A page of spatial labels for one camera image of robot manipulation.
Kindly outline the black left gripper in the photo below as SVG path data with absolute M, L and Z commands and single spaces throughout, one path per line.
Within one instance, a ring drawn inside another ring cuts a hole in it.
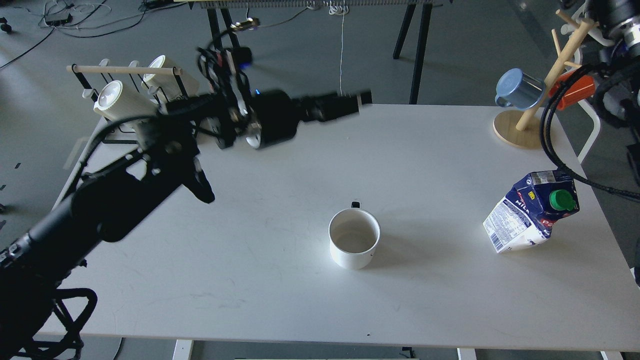
M 358 114 L 364 105 L 373 103 L 370 89 L 341 95 L 307 95 L 292 98 L 281 89 L 257 92 L 251 99 L 252 120 L 247 128 L 246 141 L 254 150 L 290 141 L 297 134 L 298 123 L 328 122 Z

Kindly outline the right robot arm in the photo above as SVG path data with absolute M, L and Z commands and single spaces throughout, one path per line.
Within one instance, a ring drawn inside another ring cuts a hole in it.
M 595 92 L 590 105 L 598 120 L 613 128 L 628 128 L 639 139 L 639 2 L 637 0 L 589 0 L 585 2 L 587 14 L 599 24 L 602 37 L 611 40 L 612 49 L 606 50 L 599 62 L 589 62 L 572 71 L 566 80 L 560 80 L 542 111 L 540 141 L 542 150 L 558 170 L 574 180 L 594 189 L 627 201 L 639 202 L 639 194 L 616 189 L 589 180 L 570 169 L 553 148 L 550 129 L 552 117 L 560 108 L 560 98 L 569 93 L 572 85 L 588 75 L 596 78 Z

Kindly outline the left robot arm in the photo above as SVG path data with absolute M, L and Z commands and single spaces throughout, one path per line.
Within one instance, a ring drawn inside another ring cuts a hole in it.
M 102 242 L 121 241 L 178 188 L 209 204 L 215 194 L 198 161 L 197 135 L 224 150 L 237 138 L 263 150 L 290 141 L 300 122 L 327 122 L 371 104 L 371 91 L 291 98 L 281 89 L 251 91 L 244 70 L 247 47 L 217 42 L 243 30 L 240 23 L 198 48 L 198 69 L 212 92 L 183 95 L 143 109 L 131 96 L 120 115 L 87 143 L 57 206 L 1 251 L 1 358 L 54 360 L 68 350 L 81 356 L 83 327 L 98 303 L 89 288 L 60 285 Z

